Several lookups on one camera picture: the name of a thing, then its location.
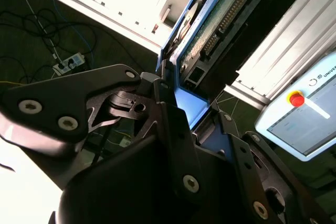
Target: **blue cable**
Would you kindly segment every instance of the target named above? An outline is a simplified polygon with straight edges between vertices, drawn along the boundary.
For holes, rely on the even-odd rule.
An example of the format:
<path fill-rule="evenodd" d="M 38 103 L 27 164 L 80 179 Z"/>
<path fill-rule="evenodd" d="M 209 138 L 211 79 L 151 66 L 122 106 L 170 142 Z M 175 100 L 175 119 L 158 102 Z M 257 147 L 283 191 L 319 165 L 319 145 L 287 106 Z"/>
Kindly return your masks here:
<path fill-rule="evenodd" d="M 65 22 L 68 22 L 67 21 L 67 19 L 66 18 L 64 18 L 63 16 L 62 16 L 62 14 L 60 13 L 60 11 L 58 10 L 58 8 L 57 8 L 57 5 L 56 5 L 56 1 L 55 0 L 53 0 L 54 1 L 54 7 L 55 7 L 55 10 L 56 10 L 56 12 L 57 12 L 57 14 L 65 21 Z M 88 48 L 89 48 L 89 50 L 91 51 L 91 57 L 92 57 L 92 66 L 94 66 L 95 65 L 95 59 L 94 59 L 94 57 L 93 57 L 93 52 L 92 52 L 92 49 L 91 49 L 91 47 L 90 47 L 90 45 L 89 45 L 89 43 L 84 39 L 84 37 L 82 36 L 82 34 L 80 34 L 80 32 L 74 27 L 74 26 L 71 26 L 72 27 L 72 29 L 78 34 L 78 36 L 84 41 L 84 43 L 88 46 Z"/>

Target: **green floor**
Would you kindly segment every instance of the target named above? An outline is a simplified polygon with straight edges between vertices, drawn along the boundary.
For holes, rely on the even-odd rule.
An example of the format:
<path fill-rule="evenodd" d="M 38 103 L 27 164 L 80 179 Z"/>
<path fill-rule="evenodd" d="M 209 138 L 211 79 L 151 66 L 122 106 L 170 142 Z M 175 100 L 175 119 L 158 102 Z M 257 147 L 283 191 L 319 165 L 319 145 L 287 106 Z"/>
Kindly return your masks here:
<path fill-rule="evenodd" d="M 57 15 L 53 0 L 29 1 L 35 12 L 46 8 Z M 56 1 L 56 4 L 63 17 L 69 21 L 99 25 L 92 19 L 58 1 Z M 0 7 L 0 23 L 20 24 L 20 22 L 22 22 L 21 19 L 14 19 L 11 15 L 4 14 L 3 11 L 12 12 L 21 16 L 30 14 L 30 10 L 25 0 L 0 0 Z M 62 19 L 59 16 L 57 16 L 57 19 L 59 22 L 62 22 Z M 78 26 L 76 28 L 82 33 L 88 43 L 92 44 L 92 32 L 88 28 L 82 26 Z M 93 51 L 95 68 L 122 63 L 132 67 L 137 72 L 142 72 L 142 69 L 148 72 L 153 72 L 155 70 L 156 54 L 153 52 L 148 51 L 133 41 L 130 41 L 129 39 L 124 38 L 123 36 L 110 30 L 109 32 L 115 36 L 118 42 L 127 49 L 128 53 L 137 62 L 135 63 L 117 41 L 100 30 L 95 29 L 95 32 L 97 33 L 98 38 L 97 45 Z M 87 45 L 71 27 L 60 31 L 60 45 L 73 52 L 84 52 L 88 50 Z M 60 48 L 57 50 L 62 59 L 66 59 L 72 55 Z M 55 64 L 54 59 L 52 58 L 50 52 L 46 49 L 41 38 L 33 37 L 22 30 L 1 25 L 0 57 L 4 56 L 14 57 L 22 62 L 29 76 L 32 76 L 35 71 L 43 65 L 53 66 Z M 91 55 L 87 54 L 86 57 L 92 64 Z M 53 73 L 52 69 L 44 68 L 36 74 L 36 79 L 50 79 Z M 19 82 L 22 76 L 24 76 L 24 73 L 16 62 L 0 58 L 0 90 L 4 90 L 12 86 L 11 84 L 3 83 L 2 81 Z M 225 93 L 219 101 L 223 101 L 231 97 L 231 95 Z M 254 131 L 254 122 L 260 114 L 260 111 L 252 108 L 242 101 L 239 101 L 238 103 L 236 102 L 237 99 L 232 98 L 220 102 L 219 107 L 223 111 L 233 114 L 233 118 L 236 121 L 240 134 L 243 134 L 246 131 Z M 125 133 L 125 130 L 127 131 L 127 129 L 129 129 L 130 124 L 131 122 L 125 121 L 118 126 L 117 130 L 119 130 L 119 132 L 114 131 L 111 134 L 109 140 L 112 143 L 107 143 L 107 148 L 111 149 L 111 151 L 117 151 L 121 148 L 118 143 L 125 137 L 125 135 L 121 133 Z M 99 135 L 92 135 L 91 141 L 93 143 L 98 143 L 100 138 L 101 136 Z M 336 155 L 332 155 L 330 151 L 331 150 L 327 150 L 310 162 L 304 163 L 292 157 L 285 151 L 279 148 L 276 149 L 276 153 L 291 168 L 297 177 L 306 185 L 315 189 L 336 180 Z M 92 160 L 92 154 L 87 155 L 87 163 L 89 163 L 90 160 Z M 336 213 L 335 194 L 336 190 L 331 190 L 330 193 L 326 193 L 325 191 L 316 192 L 317 201 L 324 207 L 330 216 L 333 216 Z"/>

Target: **blue panel edge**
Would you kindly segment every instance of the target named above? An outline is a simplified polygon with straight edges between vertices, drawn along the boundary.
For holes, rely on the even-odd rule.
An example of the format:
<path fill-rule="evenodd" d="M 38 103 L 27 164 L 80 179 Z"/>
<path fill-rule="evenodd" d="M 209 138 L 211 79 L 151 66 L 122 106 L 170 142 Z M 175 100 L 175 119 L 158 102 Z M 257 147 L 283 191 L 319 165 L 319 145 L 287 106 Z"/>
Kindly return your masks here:
<path fill-rule="evenodd" d="M 179 17 L 178 22 L 173 28 L 172 34 L 176 31 L 178 24 L 184 18 L 184 14 L 191 5 L 192 1 L 193 0 L 189 1 L 182 15 Z M 170 58 L 170 61 L 174 64 L 175 67 L 175 97 L 177 106 L 185 111 L 190 128 L 193 128 L 196 125 L 196 123 L 201 119 L 201 117 L 206 113 L 206 111 L 209 108 L 209 103 L 205 99 L 196 96 L 192 92 L 180 86 L 179 59 L 186 51 L 187 47 L 189 46 L 193 38 L 196 36 L 198 30 L 202 26 L 203 22 L 205 21 L 206 17 L 209 15 L 211 10 L 216 5 L 217 1 L 218 0 L 207 0 L 205 2 L 195 22 L 192 24 L 191 28 L 186 34 L 184 40 L 180 43 L 180 45 L 177 47 L 174 54 Z M 162 50 L 158 57 L 157 61 L 158 63 L 156 69 L 158 69 L 158 67 L 160 66 L 161 58 L 162 58 Z"/>

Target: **green circuit board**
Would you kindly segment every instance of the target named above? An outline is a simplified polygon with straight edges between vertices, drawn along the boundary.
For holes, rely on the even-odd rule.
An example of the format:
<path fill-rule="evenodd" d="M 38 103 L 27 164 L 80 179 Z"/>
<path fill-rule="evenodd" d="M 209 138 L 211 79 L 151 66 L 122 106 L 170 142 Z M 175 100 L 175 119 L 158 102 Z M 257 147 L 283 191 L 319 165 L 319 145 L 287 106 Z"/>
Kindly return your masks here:
<path fill-rule="evenodd" d="M 188 66 L 189 61 L 197 56 L 205 46 L 212 46 L 211 39 L 213 39 L 212 36 L 214 32 L 218 29 L 220 24 L 223 24 L 226 16 L 231 14 L 230 12 L 233 11 L 232 8 L 237 4 L 237 1 L 239 0 L 219 0 L 217 2 L 182 56 L 180 66 L 184 65 L 183 68 L 185 69 Z"/>

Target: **white cable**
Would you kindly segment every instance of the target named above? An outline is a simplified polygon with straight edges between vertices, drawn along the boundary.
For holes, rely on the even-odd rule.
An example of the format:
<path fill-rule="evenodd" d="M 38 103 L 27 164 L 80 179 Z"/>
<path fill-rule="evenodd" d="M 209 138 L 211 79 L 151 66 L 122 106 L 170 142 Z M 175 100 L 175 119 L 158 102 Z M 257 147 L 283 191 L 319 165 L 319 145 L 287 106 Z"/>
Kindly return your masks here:
<path fill-rule="evenodd" d="M 34 15 L 36 21 L 38 22 L 38 24 L 40 25 L 40 27 L 42 28 L 42 30 L 45 32 L 45 34 L 47 34 L 47 31 L 44 29 L 44 27 L 43 27 L 43 25 L 41 24 L 40 20 L 37 18 L 37 16 L 36 16 L 36 14 L 35 14 L 35 12 L 34 12 L 32 6 L 30 5 L 29 1 L 28 1 L 28 0 L 25 0 L 25 1 L 26 1 L 27 5 L 29 6 L 29 9 L 31 10 L 32 14 Z M 63 61 L 61 60 L 61 58 L 59 57 L 59 55 L 58 55 L 58 52 L 57 52 L 57 50 L 56 50 L 56 47 L 55 47 L 53 41 L 52 41 L 51 39 L 49 39 L 49 41 L 50 41 L 51 45 L 53 46 L 54 52 L 55 52 L 55 54 L 56 54 L 56 57 L 59 59 L 60 62 L 63 62 Z"/>
<path fill-rule="evenodd" d="M 231 113 L 231 117 L 233 116 L 233 113 L 235 112 L 235 109 L 236 109 L 236 107 L 237 107 L 238 102 L 239 102 L 239 99 L 237 99 L 236 104 L 235 104 L 235 106 L 233 107 L 233 110 L 232 110 L 232 113 Z"/>
<path fill-rule="evenodd" d="M 99 133 L 97 133 L 97 132 L 93 132 L 93 134 L 96 134 L 96 135 L 99 135 L 99 136 L 102 136 L 102 137 L 104 137 L 104 135 L 102 135 L 102 134 L 99 134 Z M 115 145 L 117 145 L 117 146 L 120 146 L 119 144 L 116 144 L 116 143 L 114 143 L 114 142 L 111 142 L 110 140 L 108 140 L 107 139 L 107 142 L 109 142 L 110 144 L 115 144 Z"/>
<path fill-rule="evenodd" d="M 228 98 L 228 99 L 221 100 L 221 101 L 217 102 L 217 104 L 220 104 L 221 102 L 225 102 L 225 101 L 231 100 L 231 99 L 233 99 L 233 98 L 234 98 L 234 97 L 230 97 L 230 98 Z"/>

